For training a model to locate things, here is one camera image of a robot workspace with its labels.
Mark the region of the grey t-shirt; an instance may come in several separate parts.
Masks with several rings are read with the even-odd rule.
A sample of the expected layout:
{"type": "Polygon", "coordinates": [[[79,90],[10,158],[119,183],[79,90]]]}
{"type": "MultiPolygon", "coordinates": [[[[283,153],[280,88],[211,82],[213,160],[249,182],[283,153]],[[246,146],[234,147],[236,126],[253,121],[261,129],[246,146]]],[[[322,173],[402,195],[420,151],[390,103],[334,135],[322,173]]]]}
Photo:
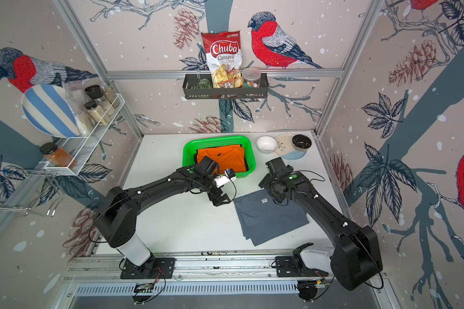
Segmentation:
{"type": "Polygon", "coordinates": [[[255,247],[309,223],[303,208],[277,203],[264,189],[236,198],[234,205],[243,236],[255,247]]]}

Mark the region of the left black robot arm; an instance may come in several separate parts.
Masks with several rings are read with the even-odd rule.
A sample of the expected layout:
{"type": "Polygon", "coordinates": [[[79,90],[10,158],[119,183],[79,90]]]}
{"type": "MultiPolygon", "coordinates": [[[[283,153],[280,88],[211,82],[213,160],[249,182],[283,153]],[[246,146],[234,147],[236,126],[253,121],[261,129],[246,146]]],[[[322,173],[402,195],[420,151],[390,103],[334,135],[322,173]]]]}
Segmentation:
{"type": "Polygon", "coordinates": [[[117,249],[137,267],[152,259],[152,252],[138,237],[137,217],[147,208],[178,194],[198,189],[206,193],[215,206],[232,203],[222,187],[236,179],[234,171],[219,174],[219,165],[209,157],[200,163],[178,168],[175,172],[150,184],[131,189],[114,187],[100,206],[94,227],[110,247],[117,249]]]}

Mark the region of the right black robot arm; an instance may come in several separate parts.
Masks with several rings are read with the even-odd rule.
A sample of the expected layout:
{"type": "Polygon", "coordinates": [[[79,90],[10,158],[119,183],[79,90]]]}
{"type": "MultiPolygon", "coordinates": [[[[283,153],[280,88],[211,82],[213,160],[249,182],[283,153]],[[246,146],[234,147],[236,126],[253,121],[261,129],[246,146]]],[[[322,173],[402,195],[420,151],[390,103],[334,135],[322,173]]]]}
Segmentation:
{"type": "Polygon", "coordinates": [[[310,180],[275,158],[266,163],[268,174],[259,187],[277,203],[291,200],[303,207],[334,246],[330,266],[338,282],[349,291],[367,283],[383,270],[378,237],[369,226],[361,227],[337,211],[310,180]]]}

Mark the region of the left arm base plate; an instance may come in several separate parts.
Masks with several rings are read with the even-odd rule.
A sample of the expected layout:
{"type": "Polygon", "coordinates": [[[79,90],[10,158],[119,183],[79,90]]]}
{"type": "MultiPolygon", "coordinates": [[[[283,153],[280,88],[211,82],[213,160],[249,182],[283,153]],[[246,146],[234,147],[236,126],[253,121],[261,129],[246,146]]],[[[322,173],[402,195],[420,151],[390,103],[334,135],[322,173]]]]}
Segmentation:
{"type": "Polygon", "coordinates": [[[127,259],[120,262],[119,268],[121,270],[121,279],[171,279],[175,262],[177,260],[173,257],[155,258],[151,257],[147,262],[141,266],[132,264],[127,259]]]}

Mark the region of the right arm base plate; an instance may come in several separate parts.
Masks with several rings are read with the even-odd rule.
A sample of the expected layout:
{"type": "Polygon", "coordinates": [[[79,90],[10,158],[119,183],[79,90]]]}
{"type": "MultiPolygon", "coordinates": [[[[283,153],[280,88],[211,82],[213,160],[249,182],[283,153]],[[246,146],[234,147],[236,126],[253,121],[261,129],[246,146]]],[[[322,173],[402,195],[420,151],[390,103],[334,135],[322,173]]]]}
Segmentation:
{"type": "Polygon", "coordinates": [[[280,278],[320,277],[329,275],[328,272],[319,269],[308,269],[304,262],[297,256],[277,256],[272,263],[280,278]]]}

